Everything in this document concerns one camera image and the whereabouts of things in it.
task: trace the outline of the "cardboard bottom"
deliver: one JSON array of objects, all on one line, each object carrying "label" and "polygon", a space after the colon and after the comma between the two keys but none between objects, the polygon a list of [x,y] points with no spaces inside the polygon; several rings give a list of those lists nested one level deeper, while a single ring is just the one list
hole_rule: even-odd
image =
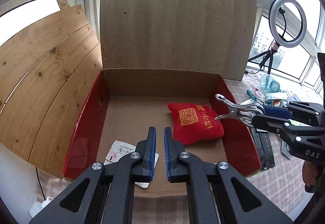
[{"label": "cardboard bottom", "polygon": [[[173,129],[173,120],[167,104],[173,102],[194,103],[210,106],[208,98],[186,97],[133,97],[111,96],[100,139],[97,160],[105,157],[115,140],[136,145],[147,138],[148,129],[157,129],[156,153],[159,159],[155,167],[153,182],[148,188],[135,186],[134,195],[141,197],[162,197],[186,194],[185,183],[171,184],[167,181],[164,149],[164,128]],[[200,141],[185,147],[186,151],[201,160],[216,163],[226,161],[222,140]]]}]

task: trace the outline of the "qr code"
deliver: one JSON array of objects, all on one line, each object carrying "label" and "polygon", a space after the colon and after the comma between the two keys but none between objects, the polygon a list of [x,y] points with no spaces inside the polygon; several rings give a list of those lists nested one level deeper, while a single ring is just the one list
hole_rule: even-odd
[{"label": "qr code", "polygon": [[182,126],[199,121],[194,108],[184,109],[178,112]]}]

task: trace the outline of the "metal spring clamp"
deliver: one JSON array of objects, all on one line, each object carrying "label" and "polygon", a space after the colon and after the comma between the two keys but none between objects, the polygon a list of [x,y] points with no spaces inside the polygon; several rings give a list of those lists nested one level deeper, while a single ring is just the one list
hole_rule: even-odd
[{"label": "metal spring clamp", "polygon": [[228,119],[228,118],[237,119],[237,120],[241,121],[242,123],[244,123],[246,126],[254,128],[254,126],[251,124],[252,116],[245,115],[241,112],[251,112],[253,114],[265,115],[265,109],[260,103],[250,103],[250,104],[246,104],[246,105],[239,105],[239,104],[232,103],[231,101],[226,99],[221,94],[216,94],[215,98],[218,101],[226,104],[226,106],[229,109],[228,114],[221,114],[221,115],[215,117],[215,120]]}]

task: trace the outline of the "metal pivot bolt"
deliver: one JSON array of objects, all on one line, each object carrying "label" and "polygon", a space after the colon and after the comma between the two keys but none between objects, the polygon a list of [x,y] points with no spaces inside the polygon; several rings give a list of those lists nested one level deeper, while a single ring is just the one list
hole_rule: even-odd
[{"label": "metal pivot bolt", "polygon": [[220,169],[227,169],[229,164],[227,162],[220,162],[218,166]]},{"label": "metal pivot bolt", "polygon": [[189,158],[189,157],[190,157],[190,153],[189,153],[189,152],[181,152],[181,153],[179,154],[179,156],[180,156],[181,158]]},{"label": "metal pivot bolt", "polygon": [[94,170],[99,170],[99,169],[101,169],[101,167],[102,167],[102,165],[99,162],[93,163],[93,165],[91,166],[91,168]]},{"label": "metal pivot bolt", "polygon": [[137,159],[137,158],[140,157],[140,154],[138,152],[133,152],[133,153],[130,154],[130,156],[131,156],[132,159]]}]

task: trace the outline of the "red pouch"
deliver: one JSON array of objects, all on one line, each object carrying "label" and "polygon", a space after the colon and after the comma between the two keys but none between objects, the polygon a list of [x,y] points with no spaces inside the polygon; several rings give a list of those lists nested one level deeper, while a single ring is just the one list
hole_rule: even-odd
[{"label": "red pouch", "polygon": [[168,104],[174,122],[173,138],[184,145],[201,140],[214,140],[225,135],[217,114],[209,106],[192,103]]}]

